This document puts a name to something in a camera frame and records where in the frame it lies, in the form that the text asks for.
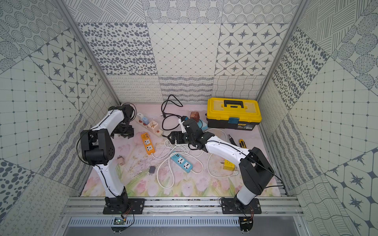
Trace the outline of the teal power strip base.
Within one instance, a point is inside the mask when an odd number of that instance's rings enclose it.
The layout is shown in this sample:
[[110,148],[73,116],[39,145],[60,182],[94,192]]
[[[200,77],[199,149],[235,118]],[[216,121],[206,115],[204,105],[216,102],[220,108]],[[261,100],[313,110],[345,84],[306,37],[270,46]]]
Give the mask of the teal power strip base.
[[202,131],[205,131],[208,129],[208,124],[206,122],[204,122],[203,120],[199,120],[197,122],[199,128],[202,130]]

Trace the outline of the blue power strip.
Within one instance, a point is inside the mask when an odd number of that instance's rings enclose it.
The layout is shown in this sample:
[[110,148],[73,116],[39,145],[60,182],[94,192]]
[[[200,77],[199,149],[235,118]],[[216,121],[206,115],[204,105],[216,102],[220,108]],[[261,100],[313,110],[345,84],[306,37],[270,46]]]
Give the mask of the blue power strip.
[[193,165],[179,153],[175,153],[170,157],[177,165],[179,165],[186,173],[190,173]]

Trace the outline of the pink dual USB charger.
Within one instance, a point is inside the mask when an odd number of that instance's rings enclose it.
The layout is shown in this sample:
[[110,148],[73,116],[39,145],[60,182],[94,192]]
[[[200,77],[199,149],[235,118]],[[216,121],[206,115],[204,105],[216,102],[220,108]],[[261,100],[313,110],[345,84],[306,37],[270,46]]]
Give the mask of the pink dual USB charger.
[[117,162],[120,166],[123,166],[125,164],[125,159],[122,156],[119,156],[117,158]]

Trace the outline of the orange power strip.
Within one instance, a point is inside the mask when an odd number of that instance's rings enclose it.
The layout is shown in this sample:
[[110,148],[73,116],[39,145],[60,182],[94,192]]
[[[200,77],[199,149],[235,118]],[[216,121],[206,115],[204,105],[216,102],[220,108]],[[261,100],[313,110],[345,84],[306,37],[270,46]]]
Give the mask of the orange power strip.
[[141,134],[142,142],[148,155],[155,153],[155,148],[147,132]]

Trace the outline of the yellow plug adapter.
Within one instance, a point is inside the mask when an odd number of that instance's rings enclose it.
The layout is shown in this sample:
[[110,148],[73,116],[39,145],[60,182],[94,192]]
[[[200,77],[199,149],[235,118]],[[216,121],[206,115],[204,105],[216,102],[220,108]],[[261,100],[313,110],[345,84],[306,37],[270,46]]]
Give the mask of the yellow plug adapter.
[[235,165],[231,163],[230,161],[225,160],[223,163],[223,169],[227,171],[234,171]]

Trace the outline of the dark grey plug adapter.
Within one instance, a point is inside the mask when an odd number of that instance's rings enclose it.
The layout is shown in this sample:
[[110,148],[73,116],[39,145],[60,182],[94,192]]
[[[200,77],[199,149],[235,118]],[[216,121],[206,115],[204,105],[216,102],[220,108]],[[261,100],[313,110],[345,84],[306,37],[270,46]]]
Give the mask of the dark grey plug adapter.
[[156,171],[156,167],[155,166],[150,166],[149,168],[149,175],[153,175]]

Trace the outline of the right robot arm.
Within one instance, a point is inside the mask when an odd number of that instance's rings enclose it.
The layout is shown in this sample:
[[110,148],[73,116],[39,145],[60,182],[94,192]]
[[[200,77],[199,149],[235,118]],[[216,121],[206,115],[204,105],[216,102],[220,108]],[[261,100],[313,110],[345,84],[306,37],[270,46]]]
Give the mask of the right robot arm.
[[257,147],[247,149],[232,144],[211,132],[212,128],[203,130],[193,118],[177,118],[177,125],[172,132],[180,129],[179,141],[197,150],[215,154],[239,167],[243,186],[236,193],[234,201],[239,206],[248,206],[252,200],[261,195],[275,176],[275,172]]

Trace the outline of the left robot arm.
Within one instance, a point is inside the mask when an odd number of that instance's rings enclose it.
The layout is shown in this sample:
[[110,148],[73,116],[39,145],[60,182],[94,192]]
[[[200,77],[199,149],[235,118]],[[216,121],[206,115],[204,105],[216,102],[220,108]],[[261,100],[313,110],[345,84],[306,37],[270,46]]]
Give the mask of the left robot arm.
[[81,146],[82,154],[79,159],[97,172],[109,199],[127,196],[116,171],[118,161],[113,139],[115,135],[127,139],[134,136],[130,122],[136,115],[136,107],[131,103],[112,106],[98,124],[80,133],[77,145]]

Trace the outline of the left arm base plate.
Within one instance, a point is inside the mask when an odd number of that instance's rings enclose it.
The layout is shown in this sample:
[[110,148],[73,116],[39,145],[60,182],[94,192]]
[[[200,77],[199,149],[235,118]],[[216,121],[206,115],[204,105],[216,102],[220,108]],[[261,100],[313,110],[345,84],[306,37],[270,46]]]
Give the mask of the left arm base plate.
[[131,214],[142,214],[145,201],[146,199],[133,198],[125,202],[117,198],[105,197],[105,207],[102,213],[105,215],[115,215],[126,214],[130,211]]

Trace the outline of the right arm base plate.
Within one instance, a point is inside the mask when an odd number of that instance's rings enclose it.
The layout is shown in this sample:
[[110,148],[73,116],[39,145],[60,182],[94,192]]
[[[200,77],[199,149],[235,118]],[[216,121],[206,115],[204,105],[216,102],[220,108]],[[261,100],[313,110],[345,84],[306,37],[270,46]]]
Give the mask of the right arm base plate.
[[236,198],[219,198],[219,204],[223,214],[261,214],[261,206],[259,199],[254,198],[248,205],[242,204]]

